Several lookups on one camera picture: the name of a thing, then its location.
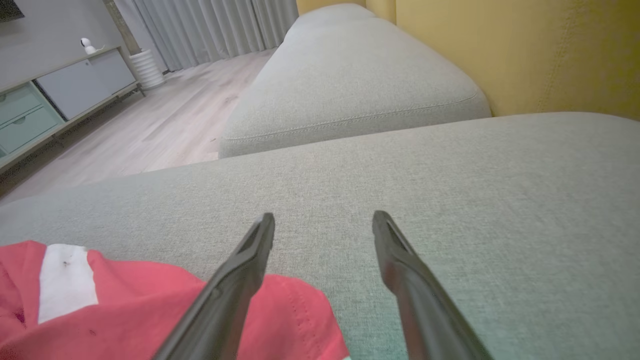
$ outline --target floor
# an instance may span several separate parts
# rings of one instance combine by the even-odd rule
[[[238,98],[274,49],[167,75],[85,120],[0,181],[0,204],[110,177],[218,159],[218,139]]]

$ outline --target white fabric patch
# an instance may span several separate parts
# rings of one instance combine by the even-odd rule
[[[98,304],[93,270],[86,248],[54,244],[47,247],[40,269],[38,323]]]

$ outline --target cabinet top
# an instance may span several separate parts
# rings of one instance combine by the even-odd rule
[[[35,79],[40,78],[42,76],[45,76],[46,74],[52,73],[54,71],[58,71],[58,70],[60,70],[60,69],[62,69],[64,67],[68,67],[69,65],[73,65],[73,64],[75,64],[77,62],[80,62],[80,61],[85,61],[87,59],[93,58],[94,56],[98,56],[100,54],[108,53],[108,52],[110,52],[112,50],[115,50],[115,49],[120,50],[120,48],[121,48],[120,46],[105,47],[104,49],[98,50],[93,54],[88,54],[86,56],[83,56],[82,58],[77,58],[75,60],[68,61],[63,65],[57,66],[57,67],[55,67],[55,68],[53,68],[51,70],[47,70],[46,72],[43,72],[41,74],[36,74],[34,76],[30,76],[30,77],[28,77],[26,79],[22,79],[22,80],[20,80],[20,81],[18,81],[16,83],[13,83],[13,84],[11,84],[9,86],[5,86],[3,88],[0,88],[0,94],[3,93],[3,92],[7,92],[9,90],[13,90],[14,88],[20,87],[20,86],[22,86],[22,85],[24,85],[24,84],[26,84],[26,83],[28,83],[28,82],[30,82],[32,80],[35,80]]]

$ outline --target tree trunk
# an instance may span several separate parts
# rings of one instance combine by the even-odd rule
[[[122,40],[124,40],[124,44],[127,46],[129,54],[135,55],[142,53],[142,50],[140,49],[136,38],[133,37],[133,34],[131,33],[131,30],[129,30],[127,23],[124,22],[122,14],[120,13],[120,10],[118,10],[118,7],[116,6],[116,3],[114,3],[114,0],[102,0],[102,2],[104,3],[104,6],[107,7],[107,11],[111,15],[113,22],[116,23],[116,27],[120,31],[120,35],[122,35]]]

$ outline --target red cloth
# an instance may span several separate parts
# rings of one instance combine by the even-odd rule
[[[0,247],[0,359],[150,359],[205,284],[176,266],[111,261],[89,250],[98,304],[38,325],[46,250],[33,241]],[[347,356],[322,292],[298,279],[265,276],[238,359]]]

